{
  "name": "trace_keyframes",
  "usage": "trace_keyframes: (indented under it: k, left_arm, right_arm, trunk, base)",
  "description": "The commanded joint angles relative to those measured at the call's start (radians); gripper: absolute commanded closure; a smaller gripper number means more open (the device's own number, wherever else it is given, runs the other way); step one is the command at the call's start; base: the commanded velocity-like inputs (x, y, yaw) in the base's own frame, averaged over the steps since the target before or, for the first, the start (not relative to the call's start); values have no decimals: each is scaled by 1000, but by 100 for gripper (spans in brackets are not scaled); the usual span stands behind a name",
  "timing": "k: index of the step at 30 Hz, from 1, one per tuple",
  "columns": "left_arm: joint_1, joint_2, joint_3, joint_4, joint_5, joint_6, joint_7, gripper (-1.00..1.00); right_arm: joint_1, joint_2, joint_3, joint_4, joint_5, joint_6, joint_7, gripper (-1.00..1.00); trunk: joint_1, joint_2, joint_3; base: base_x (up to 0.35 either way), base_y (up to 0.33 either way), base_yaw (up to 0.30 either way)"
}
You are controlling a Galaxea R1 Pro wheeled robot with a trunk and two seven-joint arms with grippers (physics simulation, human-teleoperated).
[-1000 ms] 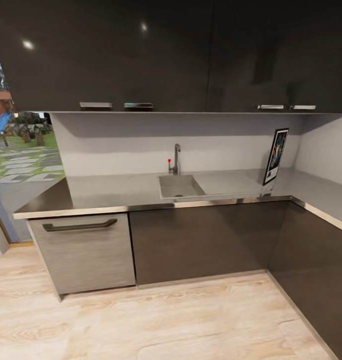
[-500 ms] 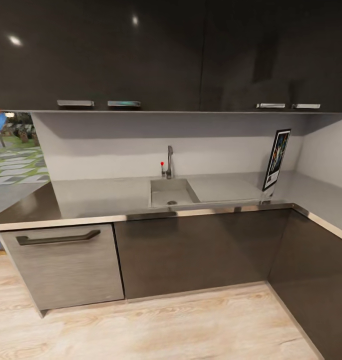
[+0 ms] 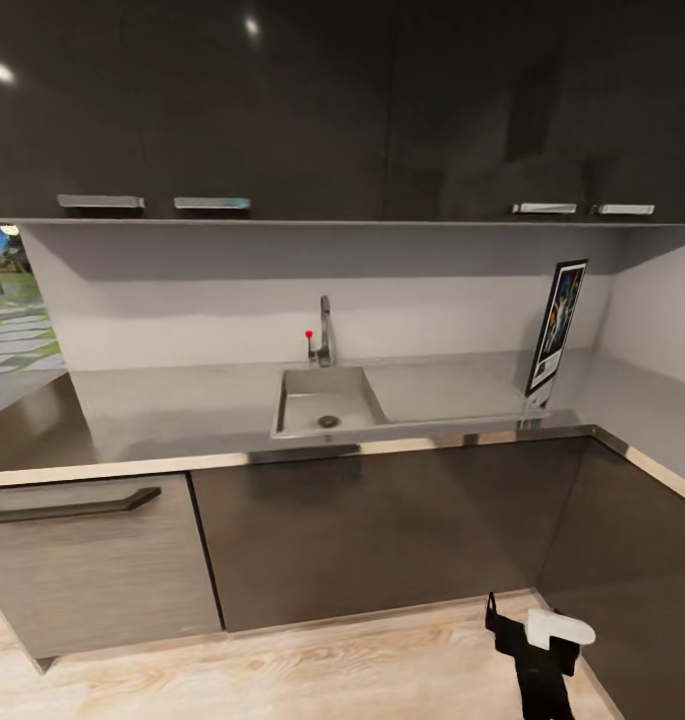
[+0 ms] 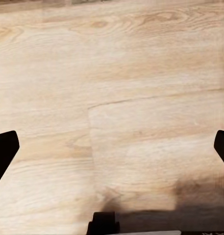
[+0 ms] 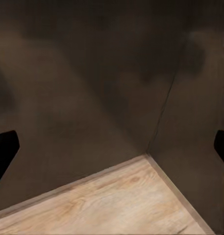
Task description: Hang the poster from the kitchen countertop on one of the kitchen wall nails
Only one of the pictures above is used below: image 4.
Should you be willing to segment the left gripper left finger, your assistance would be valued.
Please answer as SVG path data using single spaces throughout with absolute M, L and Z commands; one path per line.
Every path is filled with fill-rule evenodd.
M 19 137 L 15 130 L 0 134 L 0 179 L 19 149 Z

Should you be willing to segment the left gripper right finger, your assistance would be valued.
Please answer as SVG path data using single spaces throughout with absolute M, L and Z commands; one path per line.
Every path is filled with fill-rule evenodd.
M 214 148 L 224 162 L 224 131 L 223 130 L 218 130 L 216 137 L 215 137 Z

